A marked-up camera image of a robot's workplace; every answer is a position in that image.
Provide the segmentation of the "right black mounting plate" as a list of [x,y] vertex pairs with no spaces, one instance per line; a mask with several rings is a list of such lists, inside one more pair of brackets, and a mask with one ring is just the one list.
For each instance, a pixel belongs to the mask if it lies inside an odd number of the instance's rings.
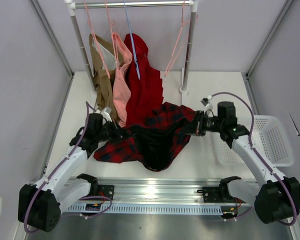
[[228,193],[226,193],[225,190],[222,190],[222,188],[219,186],[204,186],[201,189],[198,189],[196,192],[202,195],[204,203],[245,204],[244,201],[230,196]]

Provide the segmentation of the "pink hanging garment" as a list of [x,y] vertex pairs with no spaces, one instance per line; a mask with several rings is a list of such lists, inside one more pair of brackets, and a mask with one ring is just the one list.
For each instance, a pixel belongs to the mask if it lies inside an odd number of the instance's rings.
[[113,33],[113,36],[117,45],[119,67],[115,70],[112,101],[119,117],[118,124],[121,127],[124,127],[127,123],[128,117],[126,106],[131,98],[131,91],[125,81],[125,75],[133,60],[133,56],[131,51],[116,32]]

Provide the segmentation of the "empty pink hanger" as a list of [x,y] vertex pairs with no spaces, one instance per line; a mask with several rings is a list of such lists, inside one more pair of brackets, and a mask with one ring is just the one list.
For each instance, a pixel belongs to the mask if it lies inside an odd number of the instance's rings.
[[178,36],[176,38],[173,50],[171,52],[170,55],[170,59],[169,62],[166,66],[166,69],[164,71],[164,77],[167,77],[169,72],[171,71],[172,67],[174,66],[176,60],[178,59],[178,56],[180,55],[181,51],[184,48],[184,43],[181,42],[182,40],[182,35],[184,32],[184,29],[187,25],[190,24],[190,19],[185,20],[185,6],[186,6],[186,1],[184,0],[182,3],[182,9],[181,9],[181,25],[180,25],[180,29],[178,32]]

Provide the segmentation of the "black mounting plate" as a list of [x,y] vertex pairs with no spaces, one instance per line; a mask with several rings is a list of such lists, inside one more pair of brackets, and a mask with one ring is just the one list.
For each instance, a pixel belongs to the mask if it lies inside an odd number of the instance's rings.
[[201,189],[198,189],[196,192],[202,195],[204,203],[245,204],[244,201],[230,196],[228,193],[226,193],[225,190],[222,190],[222,188],[219,186],[204,186]]
[[110,184],[99,184],[97,187],[93,187],[90,191],[89,197],[92,196],[105,196],[111,200],[114,198],[115,186]]

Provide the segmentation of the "red plaid skirt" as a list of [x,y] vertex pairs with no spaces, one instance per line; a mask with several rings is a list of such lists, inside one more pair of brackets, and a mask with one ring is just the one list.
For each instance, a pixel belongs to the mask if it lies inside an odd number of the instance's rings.
[[144,124],[121,129],[122,140],[108,141],[93,154],[95,160],[121,164],[138,161],[152,172],[166,170],[189,143],[182,128],[194,120],[196,111],[184,105],[163,103]]

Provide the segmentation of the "tan hanging garment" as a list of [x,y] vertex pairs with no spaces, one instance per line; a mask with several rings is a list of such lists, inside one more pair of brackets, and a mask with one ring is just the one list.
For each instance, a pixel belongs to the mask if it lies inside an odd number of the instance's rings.
[[[103,38],[96,35],[97,41],[101,45],[101,49],[104,51],[103,55],[106,60],[113,61],[114,60],[114,50],[113,45],[104,40]],[[110,73],[110,78],[108,78],[106,71],[103,68],[103,63],[96,48],[95,42],[93,40],[93,36],[89,36],[89,47],[92,58],[93,65],[93,84],[96,87],[96,104],[95,106],[102,110],[105,107],[111,108],[110,116],[113,120],[118,122],[120,119],[118,117],[116,108],[113,103],[113,85],[116,75],[116,64],[108,63],[107,68]]]

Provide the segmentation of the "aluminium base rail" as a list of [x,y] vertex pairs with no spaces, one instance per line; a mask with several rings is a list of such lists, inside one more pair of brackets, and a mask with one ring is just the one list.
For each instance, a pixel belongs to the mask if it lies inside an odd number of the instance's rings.
[[98,178],[101,185],[113,185],[116,204],[202,204],[202,187],[218,186],[217,179]]

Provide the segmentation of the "white plastic basket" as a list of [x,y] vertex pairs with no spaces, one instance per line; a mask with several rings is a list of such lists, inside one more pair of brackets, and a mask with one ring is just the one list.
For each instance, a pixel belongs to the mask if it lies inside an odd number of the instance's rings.
[[[220,164],[225,166],[244,164],[238,154],[220,138],[219,133],[213,132],[210,136],[213,154]],[[254,116],[252,143],[275,167],[290,167],[294,164],[291,144],[285,129],[276,117]]]

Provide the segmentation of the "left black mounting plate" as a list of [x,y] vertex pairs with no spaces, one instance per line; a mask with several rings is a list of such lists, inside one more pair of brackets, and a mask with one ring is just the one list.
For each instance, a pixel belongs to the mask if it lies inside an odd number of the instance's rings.
[[93,187],[90,191],[89,197],[92,196],[105,196],[111,200],[114,198],[115,186],[110,184],[99,184],[97,187]]

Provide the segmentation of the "metal clothes rack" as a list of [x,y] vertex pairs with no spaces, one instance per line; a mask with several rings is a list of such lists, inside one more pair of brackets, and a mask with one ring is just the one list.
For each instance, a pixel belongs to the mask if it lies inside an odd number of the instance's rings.
[[70,15],[71,23],[75,32],[75,36],[77,42],[79,44],[81,56],[84,62],[85,71],[87,73],[88,79],[90,80],[90,84],[93,90],[95,90],[95,85],[93,83],[93,74],[91,70],[91,65],[88,60],[87,52],[84,46],[84,42],[82,39],[82,35],[80,32],[80,28],[78,25],[76,10],[80,9],[103,9],[103,8],[142,8],[142,7],[169,7],[169,6],[189,6],[190,7],[190,20],[189,20],[189,29],[188,29],[188,37],[187,37],[187,46],[186,46],[186,55],[185,55],[185,63],[184,67],[181,69],[181,78],[180,78],[180,102],[183,105],[189,103],[190,90],[188,88],[189,81],[189,71],[190,71],[190,62],[191,62],[191,54],[192,54],[192,45],[193,45],[193,37],[195,31],[195,24],[197,21],[197,11],[198,4],[197,0],[167,0],[167,1],[139,1],[139,2],[125,2],[124,0],[120,2],[113,3],[76,3],[72,0],[65,0],[68,13]]

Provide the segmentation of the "red hanging garment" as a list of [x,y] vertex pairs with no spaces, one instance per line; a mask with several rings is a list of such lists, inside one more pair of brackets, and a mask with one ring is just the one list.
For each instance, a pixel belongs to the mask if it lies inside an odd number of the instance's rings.
[[[149,49],[144,40],[137,34],[133,33],[132,35],[136,49],[140,80],[137,76],[135,63],[132,62],[125,75],[125,82],[131,91],[131,97],[126,106],[127,126],[144,124],[146,119],[153,114],[153,110],[159,108],[164,100],[161,72],[150,66],[148,60]],[[132,51],[129,34],[125,36],[124,43]]]

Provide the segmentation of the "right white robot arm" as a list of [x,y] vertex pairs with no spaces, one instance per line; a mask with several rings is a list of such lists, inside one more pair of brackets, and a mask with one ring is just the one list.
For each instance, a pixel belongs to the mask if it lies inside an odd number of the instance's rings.
[[224,202],[238,198],[254,207],[264,223],[280,222],[285,226],[296,223],[300,212],[300,183],[295,177],[287,177],[253,146],[252,131],[238,124],[233,102],[222,101],[217,105],[216,116],[203,111],[196,114],[195,133],[218,133],[220,138],[235,152],[253,174],[258,187],[247,184],[234,176],[218,189]]

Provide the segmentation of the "pink hanger far left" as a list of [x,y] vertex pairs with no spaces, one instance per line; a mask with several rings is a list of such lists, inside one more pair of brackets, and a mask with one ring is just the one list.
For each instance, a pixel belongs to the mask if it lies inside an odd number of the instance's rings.
[[88,21],[88,25],[90,27],[90,32],[91,32],[92,38],[94,40],[94,44],[95,44],[96,49],[97,49],[97,51],[99,53],[99,56],[101,58],[102,66],[103,66],[104,70],[106,71],[107,77],[110,79],[111,76],[110,76],[110,72],[108,70],[107,64],[105,62],[104,51],[102,50],[100,43],[97,41],[96,34],[95,34],[95,31],[94,31],[94,26],[91,22],[91,18],[90,18],[90,14],[89,14],[87,4],[86,4],[86,2],[84,2],[83,4],[84,4],[84,9],[85,9],[86,14],[87,14],[87,21]]

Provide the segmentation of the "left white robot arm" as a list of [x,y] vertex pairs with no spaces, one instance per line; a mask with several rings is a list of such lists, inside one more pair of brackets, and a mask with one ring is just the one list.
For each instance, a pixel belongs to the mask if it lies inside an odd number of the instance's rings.
[[81,173],[67,185],[69,178],[98,149],[99,144],[116,138],[118,125],[108,113],[109,108],[90,113],[85,125],[70,141],[56,166],[34,184],[25,184],[19,191],[18,221],[27,233],[30,227],[52,231],[61,215],[79,200],[102,199],[96,177]]

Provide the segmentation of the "blue hanger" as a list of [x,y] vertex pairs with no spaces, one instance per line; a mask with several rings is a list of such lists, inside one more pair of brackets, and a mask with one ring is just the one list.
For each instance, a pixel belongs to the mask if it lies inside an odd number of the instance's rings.
[[137,52],[136,52],[136,48],[135,48],[134,37],[133,37],[132,29],[131,29],[131,23],[130,23],[127,8],[126,8],[126,2],[125,2],[125,0],[123,0],[122,2],[123,2],[123,8],[124,8],[124,11],[125,11],[126,22],[127,22],[128,30],[129,30],[129,36],[130,36],[130,41],[131,41],[134,65],[135,65],[137,77],[140,80],[141,75],[140,75],[140,69],[139,69],[139,64],[138,64],[138,59],[137,59]]

